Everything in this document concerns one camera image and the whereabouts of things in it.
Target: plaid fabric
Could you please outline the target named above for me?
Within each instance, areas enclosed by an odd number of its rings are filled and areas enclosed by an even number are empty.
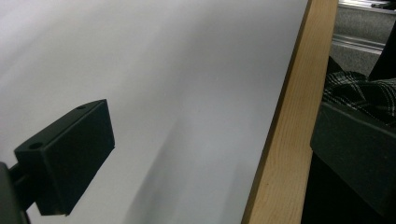
[[[356,72],[328,74],[322,100],[346,105],[396,128],[396,78],[369,81]]]

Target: black plastic bracket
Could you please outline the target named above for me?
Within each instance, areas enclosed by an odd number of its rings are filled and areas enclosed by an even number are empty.
[[[9,171],[3,164],[2,178],[22,211],[36,202],[41,215],[68,215],[114,146],[106,100],[91,102],[17,147],[18,164]]]

